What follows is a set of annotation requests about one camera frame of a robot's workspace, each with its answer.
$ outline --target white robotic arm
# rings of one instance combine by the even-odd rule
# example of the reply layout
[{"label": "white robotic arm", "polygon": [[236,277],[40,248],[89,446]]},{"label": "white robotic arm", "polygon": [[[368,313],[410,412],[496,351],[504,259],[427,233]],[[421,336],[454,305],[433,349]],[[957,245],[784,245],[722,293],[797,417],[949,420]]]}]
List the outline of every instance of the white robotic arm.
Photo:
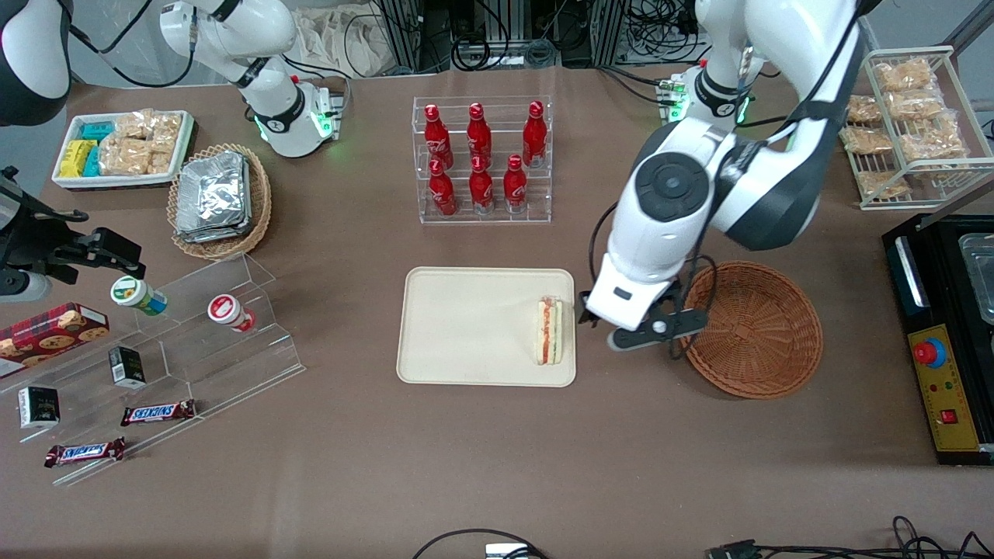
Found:
[{"label": "white robotic arm", "polygon": [[[750,250],[787,245],[807,227],[858,70],[857,4],[698,0],[700,24],[712,37],[732,38],[729,48],[740,61],[708,64],[708,73],[716,75],[701,82],[750,83],[758,71],[748,59],[752,47],[783,71],[801,103],[788,119],[790,142],[782,152],[730,132],[734,111],[712,112],[700,93],[695,101],[707,110],[660,128],[646,141],[585,302],[589,312],[620,326],[608,339],[613,348],[633,349],[703,328],[700,320],[689,320],[674,330],[680,320],[655,307],[709,224]],[[712,29],[716,15],[719,30]],[[730,98],[744,94],[738,90]]]},{"label": "white robotic arm", "polygon": [[178,54],[189,54],[196,41],[194,60],[239,88],[276,153],[301,157],[331,137],[328,90],[292,81],[279,57],[296,38],[279,0],[175,2],[162,9],[159,27]]}]

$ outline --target yellow package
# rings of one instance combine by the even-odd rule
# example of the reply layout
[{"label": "yellow package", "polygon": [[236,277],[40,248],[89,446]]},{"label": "yellow package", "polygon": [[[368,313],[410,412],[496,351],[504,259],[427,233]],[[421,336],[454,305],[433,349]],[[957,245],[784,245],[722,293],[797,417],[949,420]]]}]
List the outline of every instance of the yellow package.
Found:
[{"label": "yellow package", "polygon": [[66,147],[66,156],[59,164],[59,176],[82,177],[89,151],[96,147],[96,140],[71,140]]}]

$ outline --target cookie box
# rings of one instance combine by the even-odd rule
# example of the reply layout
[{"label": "cookie box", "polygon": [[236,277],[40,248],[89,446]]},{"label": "cookie box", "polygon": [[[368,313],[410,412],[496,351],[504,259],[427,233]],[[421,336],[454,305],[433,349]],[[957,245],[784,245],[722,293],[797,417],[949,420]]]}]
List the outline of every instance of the cookie box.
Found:
[{"label": "cookie box", "polygon": [[0,330],[0,378],[102,338],[110,332],[106,315],[67,302]]}]

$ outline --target small plastic bottle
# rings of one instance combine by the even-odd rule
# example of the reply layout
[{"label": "small plastic bottle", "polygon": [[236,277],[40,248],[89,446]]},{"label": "small plastic bottle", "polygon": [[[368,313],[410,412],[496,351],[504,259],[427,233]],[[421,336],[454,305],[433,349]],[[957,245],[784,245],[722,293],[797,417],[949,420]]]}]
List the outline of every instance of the small plastic bottle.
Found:
[{"label": "small plastic bottle", "polygon": [[121,306],[136,308],[149,316],[166,309],[169,299],[143,279],[124,276],[110,287],[110,298]]},{"label": "small plastic bottle", "polygon": [[521,169],[521,155],[515,153],[507,158],[507,172],[504,173],[504,202],[508,212],[520,214],[528,207],[525,199],[527,186],[528,177]]},{"label": "small plastic bottle", "polygon": [[446,170],[451,169],[452,144],[449,142],[448,128],[438,115],[438,107],[434,104],[426,105],[424,117],[427,119],[427,124],[424,126],[424,143],[428,146],[431,159],[441,161]]},{"label": "small plastic bottle", "polygon": [[473,172],[469,175],[469,193],[473,196],[473,211],[485,216],[494,211],[494,181],[487,173],[482,157],[476,155],[470,162]]},{"label": "small plastic bottle", "polygon": [[469,126],[466,127],[466,139],[469,142],[469,156],[481,157],[485,169],[493,162],[490,150],[493,142],[490,139],[490,125],[483,117],[483,105],[475,102],[469,106]]},{"label": "small plastic bottle", "polygon": [[528,106],[528,122],[525,123],[524,150],[522,159],[525,166],[536,169],[546,164],[546,136],[549,128],[544,118],[545,107],[541,101],[533,100]]},{"label": "small plastic bottle", "polygon": [[452,188],[452,179],[445,174],[442,162],[432,159],[428,163],[428,170],[431,171],[431,178],[428,179],[428,189],[431,190],[431,200],[435,207],[443,216],[451,216],[458,211],[455,204],[455,191]]},{"label": "small plastic bottle", "polygon": [[207,305],[207,315],[218,324],[228,326],[235,332],[248,332],[255,326],[255,313],[242,307],[242,303],[227,293],[211,299]]}]

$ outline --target foil package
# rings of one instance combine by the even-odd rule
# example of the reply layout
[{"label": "foil package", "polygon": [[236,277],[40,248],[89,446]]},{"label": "foil package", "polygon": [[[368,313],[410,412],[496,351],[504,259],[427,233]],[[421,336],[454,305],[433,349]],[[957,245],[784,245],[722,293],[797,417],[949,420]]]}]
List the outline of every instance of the foil package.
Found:
[{"label": "foil package", "polygon": [[176,235],[187,243],[251,231],[249,162],[240,153],[227,150],[184,165],[176,198]]}]

